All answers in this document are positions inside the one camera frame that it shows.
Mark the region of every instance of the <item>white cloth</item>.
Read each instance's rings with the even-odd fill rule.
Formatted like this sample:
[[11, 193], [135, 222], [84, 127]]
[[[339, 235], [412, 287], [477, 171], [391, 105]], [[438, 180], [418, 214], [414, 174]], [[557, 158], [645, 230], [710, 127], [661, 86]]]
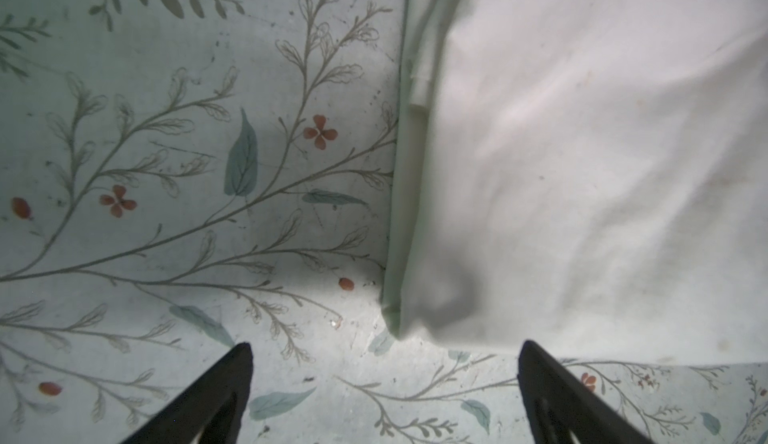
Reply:
[[768, 360], [768, 0], [461, 0], [436, 72], [404, 335]]

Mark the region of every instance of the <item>floral tablecloth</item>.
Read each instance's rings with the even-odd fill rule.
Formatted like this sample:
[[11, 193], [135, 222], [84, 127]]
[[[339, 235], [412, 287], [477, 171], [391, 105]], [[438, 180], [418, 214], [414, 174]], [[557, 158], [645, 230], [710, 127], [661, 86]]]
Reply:
[[[235, 342], [240, 442], [527, 442], [513, 356], [397, 342], [405, 0], [0, 0], [0, 441], [119, 442]], [[768, 368], [568, 360], [658, 442], [768, 439]]]

